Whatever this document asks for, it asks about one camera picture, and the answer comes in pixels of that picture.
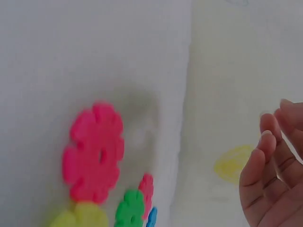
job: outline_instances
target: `fingernail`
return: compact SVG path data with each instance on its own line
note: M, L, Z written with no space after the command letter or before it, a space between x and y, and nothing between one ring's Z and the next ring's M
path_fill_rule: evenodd
M261 137L266 135L266 134L272 135L273 133L270 130L265 130L264 132L262 132Z
M257 147L260 145L260 143L261 143L261 141L262 141L262 137L263 137L264 135L266 135L266 134L272 135L273 133L272 133L270 130L265 130L264 132L262 132Z
M292 105L293 102L289 101L288 99L282 98L280 104L281 105Z
M262 117L263 115L265 115L265 114L271 114L271 112L268 111L268 110L262 111L262 112L260 113L260 119L261 119L261 117Z

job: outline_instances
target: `red flower toy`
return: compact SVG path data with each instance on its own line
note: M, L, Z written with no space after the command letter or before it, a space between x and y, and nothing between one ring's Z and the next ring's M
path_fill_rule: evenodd
M147 219L148 213L152 208L152 196L153 196L153 177L150 174L144 174L143 179L139 184L139 190L144 195L145 210L142 216L143 220Z
M74 201L103 203L115 187L124 155L121 116L107 103L84 110L71 127L71 140L63 154L64 181Z

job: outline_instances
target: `white blanket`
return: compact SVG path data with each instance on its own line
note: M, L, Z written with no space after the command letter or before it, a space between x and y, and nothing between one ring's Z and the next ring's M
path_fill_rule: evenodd
M62 152L77 113L107 100L125 123L110 226L127 188L154 175L169 223L190 43L190 0L0 2L0 223L40 227L68 207Z
M175 227L247 226L238 186L214 164L256 146L262 111L303 101L302 9L297 0L194 1Z

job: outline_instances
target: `finger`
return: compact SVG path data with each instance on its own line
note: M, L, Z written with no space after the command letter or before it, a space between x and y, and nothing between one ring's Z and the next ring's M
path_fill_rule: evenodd
M300 130L303 119L302 104L293 104L282 99L276 117L285 136L292 143L298 155L303 158L303 131Z
M281 128L289 127L287 122L278 109L275 112ZM274 153L274 160L277 167L278 175L288 185L293 188L299 182L303 182L303 165L296 159L284 139L277 141L277 147Z
M271 131L266 130L262 132L261 141L257 148L262 150L265 156L268 155L269 157L269 161L265 164L262 176L263 191L264 195L272 203L275 203L286 191L288 191L288 188L276 175L274 160L271 158L276 149L276 139Z
M287 99L282 99L280 108L290 124L303 131L303 103L293 103Z
M265 166L265 155L259 149L253 150L240 176L240 200L250 226L258 226L271 203L263 196L261 182Z

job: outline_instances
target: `yellow flower toy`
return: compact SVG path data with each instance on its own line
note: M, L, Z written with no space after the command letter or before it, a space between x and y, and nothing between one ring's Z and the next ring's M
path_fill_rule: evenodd
M108 219L98 205L81 202L74 210L63 211L49 227L108 227Z

